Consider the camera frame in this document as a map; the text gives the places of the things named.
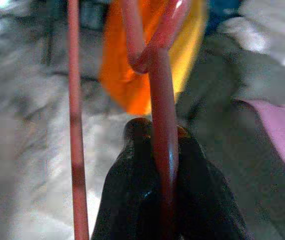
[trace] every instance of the red metal rod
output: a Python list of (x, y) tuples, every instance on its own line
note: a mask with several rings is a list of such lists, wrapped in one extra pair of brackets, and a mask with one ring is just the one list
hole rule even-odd
[(161, 239), (176, 237), (178, 133), (168, 50), (186, 15), (190, 0), (169, 0), (158, 28), (146, 46), (137, 0), (122, 0), (128, 61), (138, 73), (149, 73), (153, 154), (161, 180)]
[(74, 239), (89, 240), (79, 74), (78, 0), (68, 0), (68, 24), (70, 150)]

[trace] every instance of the bent red wire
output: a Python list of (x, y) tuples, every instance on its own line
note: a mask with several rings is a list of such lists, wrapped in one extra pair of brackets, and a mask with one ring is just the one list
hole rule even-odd
[(74, 239), (89, 240), (79, 74), (78, 0), (68, 0), (68, 25), (70, 151)]
[(138, 73), (149, 73), (153, 154), (161, 180), (161, 239), (176, 237), (178, 133), (168, 50), (186, 15), (190, 0), (169, 0), (157, 30), (146, 46), (137, 0), (122, 0), (128, 61)]

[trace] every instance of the orange cloth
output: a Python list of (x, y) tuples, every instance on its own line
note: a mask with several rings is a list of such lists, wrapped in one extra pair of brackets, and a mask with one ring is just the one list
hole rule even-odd
[[(158, 26), (158, 22), (160, 17), (163, 15), (167, 0), (139, 0), (138, 1), (140, 16), (142, 19), (142, 24), (145, 32), (145, 41), (148, 43), (153, 36), (156, 28)], [(188, 19), (195, 20), (195, 18), (199, 19), (196, 14), (202, 13), (203, 9), (200, 11), (191, 13), (186, 22), (187, 31), (203, 31), (203, 22), (199, 21), (199, 27), (195, 29), (195, 24), (193, 21), (188, 21)], [(178, 35), (179, 38), (184, 38), (183, 41), (178, 41), (178, 47), (172, 49), (176, 44), (175, 41), (173, 47), (170, 49), (169, 56), (171, 59), (171, 68), (173, 69), (173, 86), (175, 93), (178, 93), (182, 88), (182, 78), (186, 76), (188, 72), (185, 68), (190, 68), (190, 63), (193, 62), (194, 56), (196, 53), (196, 49), (198, 47), (193, 46), (195, 44), (199, 44), (199, 41), (193, 40), (191, 43), (193, 44), (190, 49), (188, 49), (188, 59), (182, 59), (181, 54), (177, 54), (178, 51), (181, 51), (181, 48), (188, 47), (186, 46), (188, 38), (194, 36), (192, 33), (187, 33), (182, 35), (184, 31)], [(196, 32), (196, 37), (194, 39), (201, 39), (202, 34)], [(138, 74), (135, 73), (127, 60), (127, 46), (126, 46), (126, 32), (123, 26), (123, 18), (122, 11), (120, 7), (119, 0), (114, 0), (110, 5), (109, 13), (105, 26), (105, 34), (104, 34), (104, 55), (103, 62), (100, 69), (99, 80), (102, 86), (109, 92), (111, 97), (120, 104), (124, 110), (130, 114), (134, 115), (145, 115), (149, 114), (151, 111), (151, 103), (150, 103), (150, 86), (149, 86), (149, 77), (148, 74)], [(184, 63), (184, 66), (181, 67), (176, 62)], [(178, 83), (175, 83), (176, 76), (179, 75), (180, 79)]]

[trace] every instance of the orange fabric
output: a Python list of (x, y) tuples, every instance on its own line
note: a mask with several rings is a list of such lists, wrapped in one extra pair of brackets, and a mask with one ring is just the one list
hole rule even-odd
[[(140, 15), (146, 43), (156, 31), (167, 0), (140, 0)], [(146, 113), (150, 104), (148, 74), (135, 73), (127, 60), (126, 32), (118, 0), (113, 1), (105, 29), (105, 49), (100, 70), (100, 82), (126, 112), (134, 115)]]

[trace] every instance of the red rod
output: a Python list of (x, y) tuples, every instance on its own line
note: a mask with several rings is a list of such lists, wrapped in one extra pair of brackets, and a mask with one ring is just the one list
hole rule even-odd
[(169, 0), (157, 30), (146, 46), (137, 0), (122, 0), (128, 61), (138, 73), (149, 73), (153, 126), (153, 154), (161, 180), (161, 239), (176, 237), (176, 179), (178, 133), (168, 50), (172, 46), (191, 0)]
[(70, 150), (74, 239), (89, 240), (79, 74), (78, 0), (68, 0), (68, 24)]

